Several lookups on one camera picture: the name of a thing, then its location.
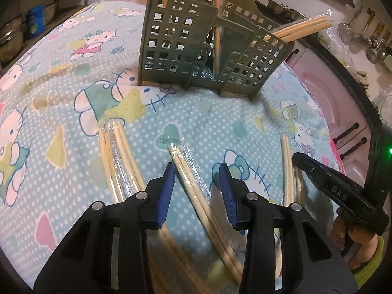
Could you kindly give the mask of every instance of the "blue package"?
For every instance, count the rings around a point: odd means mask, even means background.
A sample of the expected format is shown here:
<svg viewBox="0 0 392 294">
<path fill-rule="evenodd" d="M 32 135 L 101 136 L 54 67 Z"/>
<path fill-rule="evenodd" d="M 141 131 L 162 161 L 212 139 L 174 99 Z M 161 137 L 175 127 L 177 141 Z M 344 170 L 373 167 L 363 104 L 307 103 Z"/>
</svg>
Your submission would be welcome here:
<svg viewBox="0 0 392 294">
<path fill-rule="evenodd" d="M 40 4 L 26 13 L 29 37 L 36 37 L 45 30 L 44 5 Z"/>
</svg>

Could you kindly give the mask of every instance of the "pink dress print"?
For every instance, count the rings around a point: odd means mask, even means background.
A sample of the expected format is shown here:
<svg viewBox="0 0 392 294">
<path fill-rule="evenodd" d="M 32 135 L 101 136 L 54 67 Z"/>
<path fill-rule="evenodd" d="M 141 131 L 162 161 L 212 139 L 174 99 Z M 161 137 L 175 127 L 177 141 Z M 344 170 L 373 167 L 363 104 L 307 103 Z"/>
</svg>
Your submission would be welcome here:
<svg viewBox="0 0 392 294">
<path fill-rule="evenodd" d="M 101 46 L 94 47 L 92 49 L 88 49 L 89 45 L 85 44 L 81 48 L 77 49 L 71 55 L 75 54 L 86 54 L 86 53 L 97 53 L 101 51 Z"/>
</svg>

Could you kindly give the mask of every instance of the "shelf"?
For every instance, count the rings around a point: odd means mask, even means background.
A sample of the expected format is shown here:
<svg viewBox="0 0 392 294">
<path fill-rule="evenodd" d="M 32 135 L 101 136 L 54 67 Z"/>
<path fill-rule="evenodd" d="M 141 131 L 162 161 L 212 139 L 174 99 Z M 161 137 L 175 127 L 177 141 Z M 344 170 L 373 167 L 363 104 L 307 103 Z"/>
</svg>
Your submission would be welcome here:
<svg viewBox="0 0 392 294">
<path fill-rule="evenodd" d="M 52 31 L 56 26 L 63 23 L 66 19 L 74 15 L 76 12 L 80 11 L 82 8 L 86 7 L 87 4 L 73 6 L 72 8 L 66 8 L 59 11 L 59 14 L 56 14 L 51 23 L 46 25 L 45 31 L 43 31 L 40 35 L 33 37 L 32 39 L 28 39 L 23 42 L 22 49 L 20 53 L 6 66 L 1 70 L 1 74 L 5 74 L 7 70 L 13 64 L 15 64 L 35 43 L 41 40 L 45 35 L 47 35 L 50 31 Z"/>
</svg>

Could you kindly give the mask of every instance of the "white wall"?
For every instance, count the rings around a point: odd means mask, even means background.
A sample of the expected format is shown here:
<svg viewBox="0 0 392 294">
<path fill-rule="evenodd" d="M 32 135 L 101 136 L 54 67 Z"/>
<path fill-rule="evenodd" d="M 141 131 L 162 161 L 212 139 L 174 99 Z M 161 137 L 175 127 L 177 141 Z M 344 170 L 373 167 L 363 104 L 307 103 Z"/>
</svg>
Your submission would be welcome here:
<svg viewBox="0 0 392 294">
<path fill-rule="evenodd" d="M 258 0 L 262 4 L 267 5 L 268 0 Z M 355 11 L 362 5 L 363 10 L 358 18 L 353 21 L 353 28 L 361 33 L 366 25 L 368 15 L 366 10 L 368 6 L 366 1 L 354 0 L 356 8 L 352 8 L 346 4 L 346 0 L 274 0 L 283 5 L 287 5 L 290 8 L 296 9 L 306 17 L 312 16 L 327 9 L 332 10 L 333 19 L 335 25 L 340 22 L 349 22 Z M 374 28 L 378 23 L 378 19 L 374 19 L 372 25 L 366 31 L 365 37 L 370 36 L 373 33 Z M 373 65 L 369 62 L 365 55 L 366 47 L 363 45 L 349 45 L 347 46 L 351 53 L 352 60 L 357 70 L 364 70 L 368 72 L 368 78 L 370 81 L 368 95 L 370 99 L 374 99 L 381 90 L 386 89 L 392 83 L 392 72 L 390 72 L 383 64 L 378 63 Z"/>
</svg>

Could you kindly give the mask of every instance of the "utensil rack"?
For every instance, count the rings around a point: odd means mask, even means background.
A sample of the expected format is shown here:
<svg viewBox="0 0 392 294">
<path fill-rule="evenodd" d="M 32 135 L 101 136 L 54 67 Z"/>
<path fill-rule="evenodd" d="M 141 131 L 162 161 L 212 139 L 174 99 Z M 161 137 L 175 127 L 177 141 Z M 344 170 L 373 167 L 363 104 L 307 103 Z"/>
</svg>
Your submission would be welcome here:
<svg viewBox="0 0 392 294">
<path fill-rule="evenodd" d="M 222 17 L 213 0 L 148 0 L 140 48 L 139 83 L 199 86 L 258 97 L 272 72 L 292 51 L 270 30 L 254 0 L 225 0 Z M 214 27 L 222 26 L 221 62 L 213 76 Z"/>
</svg>

